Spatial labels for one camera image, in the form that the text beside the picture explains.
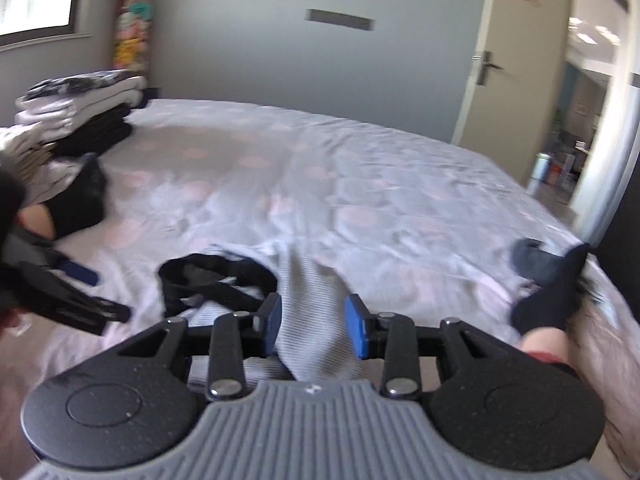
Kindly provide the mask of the white trash bin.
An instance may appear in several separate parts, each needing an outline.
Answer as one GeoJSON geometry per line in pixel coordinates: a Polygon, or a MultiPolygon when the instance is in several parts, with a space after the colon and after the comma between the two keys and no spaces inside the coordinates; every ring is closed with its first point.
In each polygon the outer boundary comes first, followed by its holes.
{"type": "Polygon", "coordinates": [[[536,181],[543,181],[546,178],[550,162],[551,156],[549,154],[538,153],[532,171],[532,179],[536,181]]]}

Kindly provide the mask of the person's left leg black sock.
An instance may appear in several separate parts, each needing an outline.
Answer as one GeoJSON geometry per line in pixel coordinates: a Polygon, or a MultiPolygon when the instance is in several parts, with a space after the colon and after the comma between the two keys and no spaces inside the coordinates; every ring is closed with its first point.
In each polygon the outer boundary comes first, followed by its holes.
{"type": "Polygon", "coordinates": [[[16,222],[47,240],[62,240],[92,228],[105,218],[107,185],[99,157],[85,154],[78,173],[64,190],[40,204],[24,207],[16,222]]]}

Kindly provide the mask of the person's right leg black sock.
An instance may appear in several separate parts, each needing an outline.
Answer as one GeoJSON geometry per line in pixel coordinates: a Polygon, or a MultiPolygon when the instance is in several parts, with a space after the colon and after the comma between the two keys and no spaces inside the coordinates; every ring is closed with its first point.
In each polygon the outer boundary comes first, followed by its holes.
{"type": "Polygon", "coordinates": [[[520,335],[520,349],[532,358],[576,376],[570,365],[570,318],[580,309],[580,279],[590,246],[579,244],[562,255],[555,279],[538,286],[511,309],[510,324],[520,335]]]}

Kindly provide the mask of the cream bedroom door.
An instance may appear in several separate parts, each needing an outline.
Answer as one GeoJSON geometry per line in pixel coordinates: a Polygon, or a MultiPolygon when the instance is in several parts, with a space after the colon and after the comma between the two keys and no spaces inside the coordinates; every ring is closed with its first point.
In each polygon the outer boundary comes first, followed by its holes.
{"type": "Polygon", "coordinates": [[[548,133],[572,0],[485,0],[452,143],[526,184],[548,133]]]}

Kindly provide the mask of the person's leg black sock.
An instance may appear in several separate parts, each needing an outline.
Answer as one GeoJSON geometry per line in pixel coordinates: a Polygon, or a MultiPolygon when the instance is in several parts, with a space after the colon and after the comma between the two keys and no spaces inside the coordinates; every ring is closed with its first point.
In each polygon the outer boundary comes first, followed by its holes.
{"type": "Polygon", "coordinates": [[[580,309],[580,279],[590,246],[579,244],[562,255],[555,279],[538,286],[511,309],[510,324],[520,335],[520,349],[532,358],[576,376],[570,365],[570,318],[580,309]]]}
{"type": "Polygon", "coordinates": [[[47,240],[62,240],[92,228],[105,218],[107,185],[99,157],[85,154],[78,173],[64,190],[40,204],[24,207],[16,222],[47,240]]]}

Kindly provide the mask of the pink dotted bed sheet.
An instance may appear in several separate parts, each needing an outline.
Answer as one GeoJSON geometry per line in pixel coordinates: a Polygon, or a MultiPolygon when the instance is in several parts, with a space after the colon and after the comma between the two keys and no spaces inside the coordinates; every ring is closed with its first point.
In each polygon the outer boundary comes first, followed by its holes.
{"type": "Polygon", "coordinates": [[[421,324],[457,316],[506,342],[525,285],[512,246],[562,254],[576,236],[488,158],[352,120],[254,104],[157,100],[130,116],[132,135],[102,159],[105,219],[64,238],[100,274],[96,293],[128,304],[103,336],[34,318],[1,341],[1,474],[35,455],[20,428],[26,396],[47,378],[157,323],[158,268],[191,254],[242,255],[277,275],[283,324],[250,382],[294,374],[369,377],[347,348],[342,304],[421,324]]]}

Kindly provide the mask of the plush toy column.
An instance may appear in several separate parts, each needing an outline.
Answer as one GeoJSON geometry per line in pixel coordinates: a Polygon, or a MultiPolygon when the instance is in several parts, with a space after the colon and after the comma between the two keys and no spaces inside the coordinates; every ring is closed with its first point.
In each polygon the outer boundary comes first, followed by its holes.
{"type": "Polygon", "coordinates": [[[115,0],[113,67],[138,74],[149,71],[152,0],[115,0]]]}

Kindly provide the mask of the grey wall switch panel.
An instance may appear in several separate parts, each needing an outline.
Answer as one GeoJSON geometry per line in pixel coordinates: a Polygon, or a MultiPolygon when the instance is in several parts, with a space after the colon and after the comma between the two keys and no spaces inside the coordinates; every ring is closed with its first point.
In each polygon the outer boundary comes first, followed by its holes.
{"type": "Polygon", "coordinates": [[[372,18],[321,9],[308,9],[305,20],[313,23],[363,30],[364,32],[370,32],[374,29],[372,18]]]}

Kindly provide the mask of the striped brown garment pile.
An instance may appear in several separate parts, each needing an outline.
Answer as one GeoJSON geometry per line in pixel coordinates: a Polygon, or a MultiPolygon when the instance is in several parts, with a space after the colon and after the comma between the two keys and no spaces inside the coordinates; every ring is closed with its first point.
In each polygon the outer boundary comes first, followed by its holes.
{"type": "Polygon", "coordinates": [[[35,205],[64,191],[79,172],[77,162],[56,159],[54,143],[39,124],[1,129],[1,153],[9,157],[26,184],[27,205],[35,205]]]}

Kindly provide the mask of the stack of folded clothes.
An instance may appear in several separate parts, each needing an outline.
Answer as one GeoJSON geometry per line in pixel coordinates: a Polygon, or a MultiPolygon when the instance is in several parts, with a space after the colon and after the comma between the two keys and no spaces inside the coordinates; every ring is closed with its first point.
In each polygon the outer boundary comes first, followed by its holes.
{"type": "Polygon", "coordinates": [[[34,148],[55,158],[102,155],[131,136],[127,117],[148,101],[146,79],[130,70],[46,79],[15,101],[14,125],[1,130],[1,145],[12,155],[34,148]]]}

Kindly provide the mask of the dark grey crumpled garment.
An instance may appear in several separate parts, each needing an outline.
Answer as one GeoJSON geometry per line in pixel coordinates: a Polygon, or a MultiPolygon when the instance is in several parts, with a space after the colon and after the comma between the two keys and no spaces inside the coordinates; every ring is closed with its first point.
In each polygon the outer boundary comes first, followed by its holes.
{"type": "Polygon", "coordinates": [[[510,265],[514,272],[538,286],[555,279],[561,260],[561,256],[546,252],[541,241],[533,238],[521,238],[511,247],[510,265]]]}

